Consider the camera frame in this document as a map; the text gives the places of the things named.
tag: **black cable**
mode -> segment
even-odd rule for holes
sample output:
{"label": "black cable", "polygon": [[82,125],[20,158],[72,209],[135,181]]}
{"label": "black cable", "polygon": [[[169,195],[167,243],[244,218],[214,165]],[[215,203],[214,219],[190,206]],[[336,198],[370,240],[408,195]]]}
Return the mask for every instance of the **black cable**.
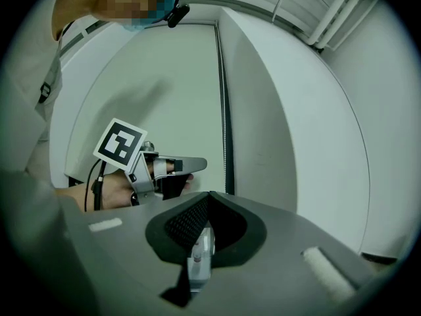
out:
{"label": "black cable", "polygon": [[97,164],[98,164],[99,162],[100,162],[100,159],[98,159],[98,160],[95,162],[95,164],[93,164],[93,166],[92,166],[92,168],[91,168],[91,170],[90,170],[90,172],[89,172],[89,175],[87,176],[86,191],[85,191],[85,212],[86,212],[87,191],[89,190],[89,179],[91,178],[92,171],[94,170],[95,166],[97,166]]}
{"label": "black cable", "polygon": [[105,166],[107,165],[106,161],[103,161],[101,164],[101,168],[99,169],[98,178],[93,185],[93,210],[99,211],[101,209],[101,199],[103,197],[103,181],[104,181],[104,171]]}
{"label": "black cable", "polygon": [[68,24],[67,25],[67,27],[63,30],[63,33],[62,33],[62,35],[61,36],[63,36],[63,35],[65,35],[66,34],[66,32],[68,31],[68,29],[73,25],[73,22],[74,21],[72,21],[70,24]]}

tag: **person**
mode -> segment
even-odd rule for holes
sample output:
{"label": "person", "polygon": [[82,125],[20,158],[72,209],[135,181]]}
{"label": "person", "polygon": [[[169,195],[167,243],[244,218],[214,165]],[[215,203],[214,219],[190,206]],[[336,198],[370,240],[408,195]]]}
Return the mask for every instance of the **person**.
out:
{"label": "person", "polygon": [[[26,164],[26,172],[31,176],[51,182],[49,125],[54,102],[61,88],[59,53],[66,25],[92,15],[99,20],[142,29],[169,13],[174,2],[175,0],[40,0],[21,25],[3,61],[1,91],[3,98],[6,99],[3,102],[3,109],[10,116],[3,120],[19,127],[25,135],[15,138],[16,134],[10,128],[0,132],[0,138],[4,141],[0,168],[15,170],[19,169],[17,165]],[[10,110],[6,109],[8,103],[19,103],[20,108],[17,107],[16,111],[22,112],[21,116],[8,112]],[[35,109],[39,116],[33,115],[32,109]],[[39,117],[46,123],[44,132],[39,129],[42,126],[36,125],[40,122]],[[30,124],[37,128],[34,131],[42,133],[33,149],[31,146],[34,145],[37,132],[29,132],[26,129]],[[173,165],[167,164],[168,172],[173,169]],[[86,185],[81,184],[71,188],[56,189],[56,193],[73,197],[80,209],[84,210],[85,190]],[[104,177],[103,209],[129,206],[131,194],[132,189],[123,172],[117,171]],[[93,211],[91,191],[87,196],[87,210]]]}

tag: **white wall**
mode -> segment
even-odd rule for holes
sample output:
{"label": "white wall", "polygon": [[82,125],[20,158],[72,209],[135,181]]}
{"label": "white wall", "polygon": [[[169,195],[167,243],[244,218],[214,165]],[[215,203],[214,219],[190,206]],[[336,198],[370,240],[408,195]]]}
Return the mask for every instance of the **white wall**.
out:
{"label": "white wall", "polygon": [[[109,41],[114,46],[105,50]],[[64,173],[86,179],[93,148],[116,117],[147,130],[147,140],[162,154],[206,158],[208,167],[195,174],[191,191],[224,191],[214,26],[162,26],[136,34],[112,25],[62,73],[51,128],[55,186]]]}
{"label": "white wall", "polygon": [[[190,4],[190,11],[189,13],[183,18],[180,22],[182,23],[194,23],[194,22],[214,22],[219,19],[221,7],[213,6],[213,5],[202,5],[197,3]],[[84,36],[79,42],[74,44],[61,58],[61,65],[64,66],[66,63],[75,55],[79,50],[92,38],[97,36],[103,30],[106,30],[110,26],[121,27],[116,25],[115,23],[108,23],[96,30],[94,30],[90,34],[86,34],[85,29],[98,20],[92,16],[85,16],[73,23],[73,25],[69,28],[67,33],[63,37],[62,47],[68,44],[71,40],[73,40],[77,35],[82,34]]]}
{"label": "white wall", "polygon": [[416,50],[380,1],[335,52],[325,50],[367,147],[370,212],[362,251],[395,257],[421,207],[421,79]]}
{"label": "white wall", "polygon": [[[254,52],[244,37],[232,34],[235,28]],[[234,135],[235,169],[249,166],[235,175],[237,183],[247,180],[238,195],[268,198],[270,191],[273,201],[265,203],[282,207],[285,182],[292,186],[296,177],[297,213],[359,251],[368,214],[368,167],[358,123],[341,86],[306,45],[268,22],[224,9],[220,33],[233,132],[241,132],[244,142],[236,145]],[[230,83],[230,74],[244,82]],[[293,156],[285,148],[286,124]],[[267,163],[261,169],[259,154]]]}
{"label": "white wall", "polygon": [[219,30],[232,118],[235,194],[296,212],[294,151],[275,85],[230,14],[222,13]]}

